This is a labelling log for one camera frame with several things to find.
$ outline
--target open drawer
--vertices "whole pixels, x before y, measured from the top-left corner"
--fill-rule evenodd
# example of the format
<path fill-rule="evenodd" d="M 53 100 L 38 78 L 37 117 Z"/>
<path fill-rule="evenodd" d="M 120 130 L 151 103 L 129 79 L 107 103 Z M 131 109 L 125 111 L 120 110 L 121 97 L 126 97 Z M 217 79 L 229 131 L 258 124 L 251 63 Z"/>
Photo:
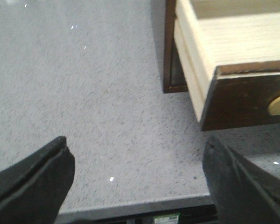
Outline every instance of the open drawer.
<path fill-rule="evenodd" d="M 280 0 L 177 0 L 174 39 L 202 130 L 280 123 Z"/>

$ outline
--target drawer front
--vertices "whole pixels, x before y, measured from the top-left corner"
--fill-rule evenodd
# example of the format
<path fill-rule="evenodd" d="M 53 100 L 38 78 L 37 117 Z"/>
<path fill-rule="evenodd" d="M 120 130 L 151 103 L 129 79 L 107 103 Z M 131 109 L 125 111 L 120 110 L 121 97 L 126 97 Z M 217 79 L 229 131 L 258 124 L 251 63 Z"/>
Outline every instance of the drawer front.
<path fill-rule="evenodd" d="M 208 16 L 205 2 L 236 3 L 228 6 L 228 12 Z M 250 8 L 249 12 L 238 8 L 245 4 L 250 3 L 246 0 L 177 0 L 176 3 L 174 39 L 196 117 L 204 131 L 280 123 L 280 11 L 275 12 L 280 10 L 280 1 L 279 5 L 271 4 L 272 9 L 264 7 L 265 12 L 259 8 L 255 9 L 258 11 Z M 231 16 L 221 18 L 220 13 Z M 247 26 L 237 25 L 234 24 L 237 16 L 239 20 L 255 21 Z M 212 23 L 223 34 L 210 26 Z M 245 36 L 253 31 L 251 25 L 262 35 L 251 34 L 249 41 L 230 35 L 240 29 Z M 267 48 L 257 50 L 264 43 Z"/>

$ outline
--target wooden drawer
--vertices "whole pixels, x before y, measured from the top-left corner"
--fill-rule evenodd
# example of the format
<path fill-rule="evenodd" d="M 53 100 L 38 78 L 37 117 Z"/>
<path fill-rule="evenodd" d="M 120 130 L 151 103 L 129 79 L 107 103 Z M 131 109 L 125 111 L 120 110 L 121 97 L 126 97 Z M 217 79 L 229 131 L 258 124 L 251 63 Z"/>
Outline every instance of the wooden drawer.
<path fill-rule="evenodd" d="M 174 39 L 202 130 L 280 123 L 280 0 L 177 0 Z"/>

